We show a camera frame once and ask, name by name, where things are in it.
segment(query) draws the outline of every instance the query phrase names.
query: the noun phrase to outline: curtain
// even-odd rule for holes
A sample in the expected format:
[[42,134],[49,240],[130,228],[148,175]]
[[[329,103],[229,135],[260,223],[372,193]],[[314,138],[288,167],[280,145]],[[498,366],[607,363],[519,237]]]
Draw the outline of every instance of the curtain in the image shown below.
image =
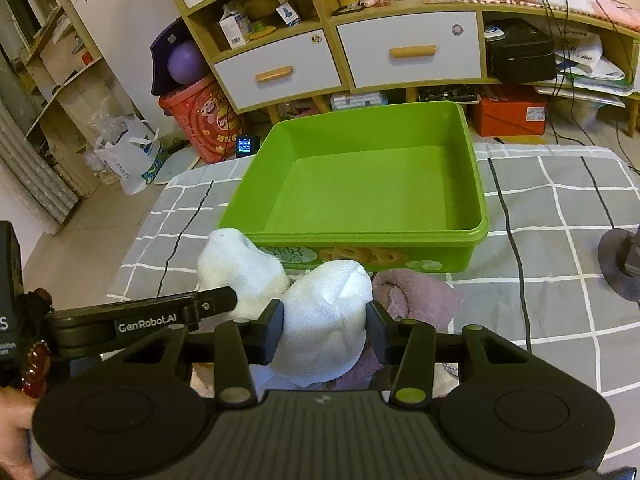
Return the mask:
[[78,197],[60,179],[0,101],[0,186],[5,186],[49,234],[60,230]]

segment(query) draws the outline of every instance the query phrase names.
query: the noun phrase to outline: wooden drawer handle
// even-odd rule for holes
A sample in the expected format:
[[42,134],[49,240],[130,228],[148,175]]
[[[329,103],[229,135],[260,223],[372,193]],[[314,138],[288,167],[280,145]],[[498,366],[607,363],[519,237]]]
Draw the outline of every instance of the wooden drawer handle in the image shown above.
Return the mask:
[[389,56],[394,59],[407,57],[435,56],[438,47],[436,45],[398,46],[389,49]]
[[293,67],[291,65],[283,66],[275,70],[269,70],[268,72],[262,72],[261,74],[257,74],[255,76],[255,82],[266,83],[267,81],[273,81],[274,79],[281,79],[283,77],[290,76],[291,74],[293,74]]

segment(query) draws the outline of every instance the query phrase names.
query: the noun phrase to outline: human hand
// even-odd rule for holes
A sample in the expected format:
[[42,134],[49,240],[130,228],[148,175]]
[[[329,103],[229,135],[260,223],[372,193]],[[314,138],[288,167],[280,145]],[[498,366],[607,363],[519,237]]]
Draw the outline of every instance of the human hand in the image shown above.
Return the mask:
[[27,430],[36,399],[14,388],[0,388],[0,467],[14,480],[36,480]]

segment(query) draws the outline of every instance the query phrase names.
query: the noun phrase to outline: cabinet leg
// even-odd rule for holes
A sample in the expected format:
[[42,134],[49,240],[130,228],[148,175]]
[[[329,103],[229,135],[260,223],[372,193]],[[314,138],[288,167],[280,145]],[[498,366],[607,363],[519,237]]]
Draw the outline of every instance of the cabinet leg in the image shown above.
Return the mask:
[[638,107],[640,107],[640,101],[632,99],[627,105],[629,110],[629,126],[626,129],[626,136],[633,138],[636,132],[636,123],[638,122]]
[[408,103],[415,103],[418,101],[418,89],[415,86],[409,86],[406,89],[406,101]]
[[278,105],[269,105],[267,106],[267,112],[269,113],[269,118],[271,119],[271,124],[274,126],[280,122],[280,113],[278,111]]
[[329,105],[327,105],[323,95],[314,95],[311,97],[311,99],[321,114],[326,114],[331,111],[331,108],[329,108]]

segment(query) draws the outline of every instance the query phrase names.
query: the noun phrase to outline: round sticker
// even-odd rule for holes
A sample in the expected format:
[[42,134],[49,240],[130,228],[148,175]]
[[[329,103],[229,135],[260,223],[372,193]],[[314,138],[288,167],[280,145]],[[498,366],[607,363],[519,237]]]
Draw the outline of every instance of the round sticker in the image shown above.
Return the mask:
[[258,247],[261,251],[271,254],[283,264],[308,264],[318,255],[306,247]]

